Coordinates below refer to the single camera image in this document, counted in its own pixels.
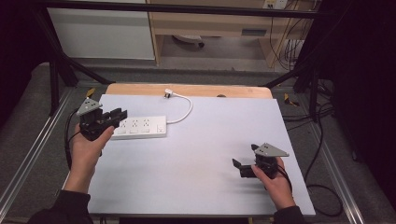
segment white cabinet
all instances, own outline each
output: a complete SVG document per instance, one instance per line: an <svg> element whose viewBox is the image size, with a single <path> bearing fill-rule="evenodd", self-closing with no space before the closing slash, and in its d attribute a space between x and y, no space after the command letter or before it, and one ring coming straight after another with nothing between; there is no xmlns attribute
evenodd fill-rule
<svg viewBox="0 0 396 224"><path fill-rule="evenodd" d="M49 14L69 57L154 60L147 12L49 8Z"/></svg>

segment white cable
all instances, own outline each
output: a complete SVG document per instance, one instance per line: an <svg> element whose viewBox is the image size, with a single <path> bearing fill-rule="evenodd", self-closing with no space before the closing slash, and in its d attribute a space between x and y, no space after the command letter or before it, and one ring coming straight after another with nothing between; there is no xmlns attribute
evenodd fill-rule
<svg viewBox="0 0 396 224"><path fill-rule="evenodd" d="M189 111L187 112L187 114L184 115L181 119L166 121L167 124L178 123L178 122L182 121L182 120L185 119L185 118L190 114L190 112L192 111L192 100L191 100L191 99L189 99L189 98L187 98L187 97L185 97L185 96L183 96L183 95L179 95L179 94L177 94L177 93L175 93L175 92L173 92L173 91L171 91L171 90L169 90L169 89L166 89L166 90L165 90L165 96L164 96L165 98L170 98L170 97L173 96L173 95L188 100L188 101L190 102L190 108L189 108Z"/></svg>

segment black sleeve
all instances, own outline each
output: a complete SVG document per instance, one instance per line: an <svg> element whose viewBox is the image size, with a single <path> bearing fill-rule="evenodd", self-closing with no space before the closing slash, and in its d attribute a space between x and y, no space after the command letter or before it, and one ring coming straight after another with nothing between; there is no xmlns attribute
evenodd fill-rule
<svg viewBox="0 0 396 224"><path fill-rule="evenodd" d="M305 223L300 207L292 206L280 209L274 214L275 224L303 224Z"/></svg>
<svg viewBox="0 0 396 224"><path fill-rule="evenodd" d="M62 190L51 209L34 214L28 224L92 224L88 213L89 194Z"/></svg>

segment gray carpet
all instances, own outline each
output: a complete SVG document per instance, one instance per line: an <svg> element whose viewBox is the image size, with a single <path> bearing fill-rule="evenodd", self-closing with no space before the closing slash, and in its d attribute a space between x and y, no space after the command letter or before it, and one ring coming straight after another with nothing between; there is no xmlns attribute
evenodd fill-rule
<svg viewBox="0 0 396 224"><path fill-rule="evenodd" d="M222 84L222 85L248 85L255 86L272 80L272 74L263 76L258 73L235 72L168 72L156 70L134 69L100 69L104 77L113 77L124 82L155 82L155 83L191 83L191 84ZM19 105L14 110L13 116L0 131L0 160L1 181L0 190L4 192L7 184L17 171L30 146L35 141L40 129L50 112L48 69L39 67L35 70L33 79L23 95ZM55 126L47 144L36 161L31 173L23 184L20 193L11 205L7 217L29 217L40 208L50 207L55 199L55 192L62 187L66 178L67 165L64 157L63 136L66 117L72 108L78 107L85 96L88 87L75 88L72 100L58 124ZM94 94L94 99L99 99L106 87L99 87ZM283 102L285 89L274 89L273 95L279 101L282 115L302 115L304 111L300 106L286 105ZM297 100L295 94L289 91L290 99ZM295 127L299 123L287 123L287 128ZM349 145L343 136L336 118L331 116L323 119L324 136L332 149L332 154L343 171L343 175L361 210L366 223L396 223L396 215L390 207L388 200L375 183L368 168L364 163L352 160ZM304 172L317 149L317 142L309 125L289 131L290 141L296 152L297 160ZM308 177L307 183L322 184L333 188L326 166L319 156ZM339 208L335 197L326 190L313 189L311 198L314 206L327 212L333 213ZM308 221L314 223L348 223L348 218L343 213L340 217L326 217L317 214L308 217ZM255 223L261 223L264 219L255 218Z"/></svg>

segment human hand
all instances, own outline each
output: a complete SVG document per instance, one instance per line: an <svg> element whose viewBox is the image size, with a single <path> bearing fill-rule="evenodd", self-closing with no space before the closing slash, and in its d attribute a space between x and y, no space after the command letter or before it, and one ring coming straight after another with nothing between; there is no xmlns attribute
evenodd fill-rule
<svg viewBox="0 0 396 224"><path fill-rule="evenodd" d="M80 131L76 125L75 133ZM102 149L113 134L114 127L108 127L96 140L87 140L81 133L73 138L72 167L64 185L65 190L88 193L96 163Z"/></svg>
<svg viewBox="0 0 396 224"><path fill-rule="evenodd" d="M285 164L283 163L282 159L276 157L276 161L280 167L285 169ZM293 196L291 195L289 182L285 176L278 172L274 179L270 179L258 166L251 165L251 169L270 193L270 197L277 210L296 205L295 201L293 200Z"/></svg>

